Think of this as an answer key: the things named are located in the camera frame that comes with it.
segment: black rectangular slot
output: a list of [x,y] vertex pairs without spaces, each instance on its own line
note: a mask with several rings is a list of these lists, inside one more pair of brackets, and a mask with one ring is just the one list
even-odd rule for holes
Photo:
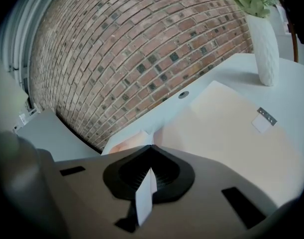
[[85,170],[85,168],[83,166],[76,166],[76,167],[60,170],[60,173],[62,176],[66,176],[66,175],[70,175],[70,174],[74,174],[74,173],[79,173],[84,170]]
[[224,189],[221,192],[247,229],[254,227],[266,218],[236,187]]

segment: white countertop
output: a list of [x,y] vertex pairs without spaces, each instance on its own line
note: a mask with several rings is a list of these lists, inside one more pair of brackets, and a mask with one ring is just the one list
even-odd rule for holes
[[[113,135],[102,154],[140,130],[156,131],[195,99],[213,80],[242,94],[257,107],[264,108],[286,131],[296,150],[304,155],[304,65],[280,59],[280,78],[276,86],[260,83],[254,54],[235,54],[195,80],[180,92]],[[178,96],[183,91],[189,95]]]

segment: white vase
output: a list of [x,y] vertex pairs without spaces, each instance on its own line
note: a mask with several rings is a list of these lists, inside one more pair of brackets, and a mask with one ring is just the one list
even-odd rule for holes
[[279,79],[279,49],[275,32],[265,18],[246,15],[260,81],[273,86]]

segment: metal grommet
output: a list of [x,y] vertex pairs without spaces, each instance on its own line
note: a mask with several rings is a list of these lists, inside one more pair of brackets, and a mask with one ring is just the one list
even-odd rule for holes
[[178,96],[179,99],[183,99],[189,95],[189,91],[181,92]]

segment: white card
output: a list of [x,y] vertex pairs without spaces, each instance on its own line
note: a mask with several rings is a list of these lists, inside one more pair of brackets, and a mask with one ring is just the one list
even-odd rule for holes
[[258,114],[258,116],[251,123],[260,133],[266,132],[268,128],[271,127],[270,122],[261,114]]
[[152,211],[152,195],[157,191],[156,178],[152,169],[148,171],[140,187],[135,192],[137,221],[141,226]]

